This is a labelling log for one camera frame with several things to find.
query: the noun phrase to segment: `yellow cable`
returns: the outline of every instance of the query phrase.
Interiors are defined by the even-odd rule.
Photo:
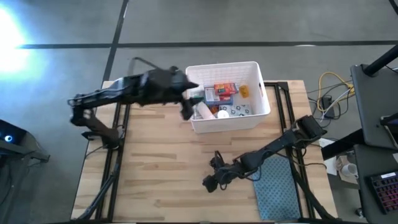
[[[340,98],[340,99],[338,100],[338,102],[343,101],[343,100],[346,100],[347,97],[351,97],[351,96],[355,95],[355,90],[354,90],[354,85],[353,85],[353,84],[347,83],[347,82],[344,81],[339,75],[337,75],[337,74],[334,73],[334,72],[325,72],[324,74],[322,74],[322,75],[319,77],[319,82],[318,82],[319,90],[318,90],[317,108],[318,108],[318,110],[321,111],[321,112],[325,112],[325,111],[326,111],[326,110],[324,110],[323,108],[321,108],[320,105],[319,105],[319,102],[320,102],[320,100],[321,100],[320,98],[321,98],[321,89],[322,89],[322,78],[323,78],[325,75],[334,75],[335,77],[337,77],[337,78],[341,81],[341,83],[345,84],[345,85],[347,86],[348,89],[351,89],[351,90],[349,91],[349,93],[348,93],[348,96],[344,96],[344,97]]]

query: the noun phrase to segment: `blue light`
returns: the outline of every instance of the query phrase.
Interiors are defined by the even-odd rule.
[[[6,142],[11,142],[12,136],[6,136],[6,137],[4,137],[4,140],[6,140]]]

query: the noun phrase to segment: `white plastic bin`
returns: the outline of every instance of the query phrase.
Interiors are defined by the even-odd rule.
[[[193,119],[191,117],[191,123],[196,133],[254,128],[271,112],[260,66],[257,62],[196,65],[189,66],[185,72],[191,82],[200,85],[188,90],[188,96],[193,96],[194,92],[204,90],[205,86],[214,84],[235,83],[237,86],[247,85],[249,87],[248,98],[243,98],[238,93],[233,95],[233,100],[235,105],[249,104],[252,115],[222,119]]]

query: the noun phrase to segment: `white paper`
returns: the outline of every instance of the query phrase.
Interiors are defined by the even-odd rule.
[[[325,147],[332,143],[334,143],[334,141],[329,140],[329,139],[324,139],[324,138],[319,139],[319,145],[321,147]],[[336,170],[336,165],[335,165],[336,164],[336,156],[323,161],[323,163],[324,163],[324,165],[326,165],[326,172],[328,174],[337,175],[337,170]]]
[[[392,172],[392,173],[389,173],[389,174],[381,175],[381,178],[384,179],[384,178],[387,178],[387,177],[393,177],[395,175],[396,175],[396,173]]]
[[[394,156],[394,159],[396,160],[396,162],[398,162],[398,153],[394,153],[392,156]]]

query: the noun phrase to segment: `white bottle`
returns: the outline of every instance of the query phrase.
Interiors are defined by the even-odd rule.
[[[209,107],[207,107],[204,102],[197,104],[197,110],[203,119],[216,119],[216,117],[214,117],[214,115],[211,113]]]

